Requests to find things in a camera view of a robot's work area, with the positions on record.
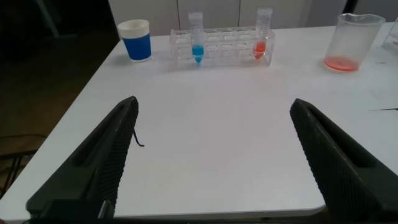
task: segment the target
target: beaker with red liquid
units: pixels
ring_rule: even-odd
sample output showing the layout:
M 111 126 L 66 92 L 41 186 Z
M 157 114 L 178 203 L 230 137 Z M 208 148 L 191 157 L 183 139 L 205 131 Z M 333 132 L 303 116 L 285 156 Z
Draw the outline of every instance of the beaker with red liquid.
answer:
M 386 20 L 376 15 L 342 14 L 323 60 L 326 67 L 338 72 L 354 72 L 372 46 Z

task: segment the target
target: red liquid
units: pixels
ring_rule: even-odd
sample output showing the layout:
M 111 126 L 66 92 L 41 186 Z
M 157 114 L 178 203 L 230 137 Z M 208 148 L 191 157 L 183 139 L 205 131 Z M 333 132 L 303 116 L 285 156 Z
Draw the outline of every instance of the red liquid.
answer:
M 323 63 L 334 70 L 341 72 L 353 72 L 359 68 L 359 63 L 344 57 L 328 57 Z
M 254 51 L 254 57 L 256 59 L 260 59 L 264 55 L 264 52 L 266 51 L 266 43 L 257 42 L 256 48 L 253 51 Z

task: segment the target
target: test tube with blue liquid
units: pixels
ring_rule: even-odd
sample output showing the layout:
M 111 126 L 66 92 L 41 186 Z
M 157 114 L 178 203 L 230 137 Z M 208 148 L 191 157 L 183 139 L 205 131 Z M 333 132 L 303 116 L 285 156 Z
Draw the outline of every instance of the test tube with blue liquid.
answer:
M 205 54 L 203 48 L 203 14 L 201 12 L 188 13 L 191 32 L 192 56 L 198 63 L 201 62 Z

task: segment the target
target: blue liquid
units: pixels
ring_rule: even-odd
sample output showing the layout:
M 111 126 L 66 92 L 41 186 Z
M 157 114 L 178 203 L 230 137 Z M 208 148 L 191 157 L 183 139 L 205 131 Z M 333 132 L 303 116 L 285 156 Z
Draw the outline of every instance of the blue liquid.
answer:
M 203 45 L 194 45 L 192 47 L 192 55 L 195 61 L 198 63 L 201 62 L 203 59 L 203 55 L 205 54 L 205 49 L 203 48 Z

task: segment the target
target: white table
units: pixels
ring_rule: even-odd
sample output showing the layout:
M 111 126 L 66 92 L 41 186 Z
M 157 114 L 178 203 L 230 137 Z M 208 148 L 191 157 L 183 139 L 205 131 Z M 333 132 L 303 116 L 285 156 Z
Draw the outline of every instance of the white table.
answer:
M 398 174 L 398 55 L 380 46 L 385 24 L 355 73 L 325 69 L 334 27 L 275 30 L 268 68 L 176 71 L 168 37 L 153 59 L 130 64 L 120 42 L 0 201 L 5 220 L 29 218 L 25 203 L 121 100 L 139 101 L 137 135 L 120 181 L 115 217 L 310 215 L 324 201 L 289 109 L 313 103 Z

